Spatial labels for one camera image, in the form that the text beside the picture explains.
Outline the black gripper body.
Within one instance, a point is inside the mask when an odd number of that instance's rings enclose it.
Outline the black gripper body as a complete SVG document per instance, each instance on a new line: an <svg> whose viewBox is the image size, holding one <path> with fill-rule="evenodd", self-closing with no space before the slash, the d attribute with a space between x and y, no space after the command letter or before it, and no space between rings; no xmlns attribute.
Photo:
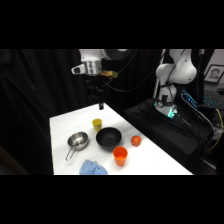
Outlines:
<svg viewBox="0 0 224 224"><path fill-rule="evenodd" d="M99 98L103 92L102 79L100 76L87 76L86 77L87 92L94 92L96 98Z"/></svg>

